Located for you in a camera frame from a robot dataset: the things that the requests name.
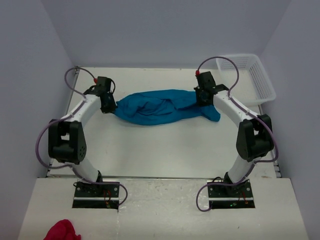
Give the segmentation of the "blue t shirt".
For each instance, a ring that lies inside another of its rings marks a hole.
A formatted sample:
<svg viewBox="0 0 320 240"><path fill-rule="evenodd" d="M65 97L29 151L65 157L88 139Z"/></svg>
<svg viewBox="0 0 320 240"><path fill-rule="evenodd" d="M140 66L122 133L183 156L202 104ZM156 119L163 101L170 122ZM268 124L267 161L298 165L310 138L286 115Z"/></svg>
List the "blue t shirt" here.
<svg viewBox="0 0 320 240"><path fill-rule="evenodd" d="M213 105L199 106L196 93L181 89L136 92L116 102L115 116L140 126L171 124L204 117L219 122L221 114Z"/></svg>

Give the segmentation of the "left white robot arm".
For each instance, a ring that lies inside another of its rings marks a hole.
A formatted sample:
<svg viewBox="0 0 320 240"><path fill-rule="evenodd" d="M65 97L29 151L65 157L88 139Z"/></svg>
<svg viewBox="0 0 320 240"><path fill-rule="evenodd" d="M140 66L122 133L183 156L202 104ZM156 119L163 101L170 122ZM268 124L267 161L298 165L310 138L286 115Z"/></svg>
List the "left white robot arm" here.
<svg viewBox="0 0 320 240"><path fill-rule="evenodd" d="M99 76L95 85L84 92L84 99L61 119L52 120L48 128L48 155L72 169L86 190L97 197L103 193L102 175L86 157L87 144L84 126L92 116L100 111L113 114L117 105L113 96L111 78Z"/></svg>

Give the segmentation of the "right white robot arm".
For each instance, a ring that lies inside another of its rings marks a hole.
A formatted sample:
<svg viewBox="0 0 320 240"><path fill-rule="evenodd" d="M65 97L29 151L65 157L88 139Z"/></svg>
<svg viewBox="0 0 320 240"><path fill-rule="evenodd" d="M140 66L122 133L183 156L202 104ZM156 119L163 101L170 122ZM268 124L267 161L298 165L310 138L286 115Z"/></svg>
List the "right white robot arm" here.
<svg viewBox="0 0 320 240"><path fill-rule="evenodd" d="M194 88L196 103L201 106L214 106L221 110L238 128L236 150L238 156L225 174L223 191L233 197L241 191L244 182L271 150L275 143L272 139L272 122L269 116L251 111L231 96L231 91L223 84L216 84L211 72L195 71L197 86Z"/></svg>

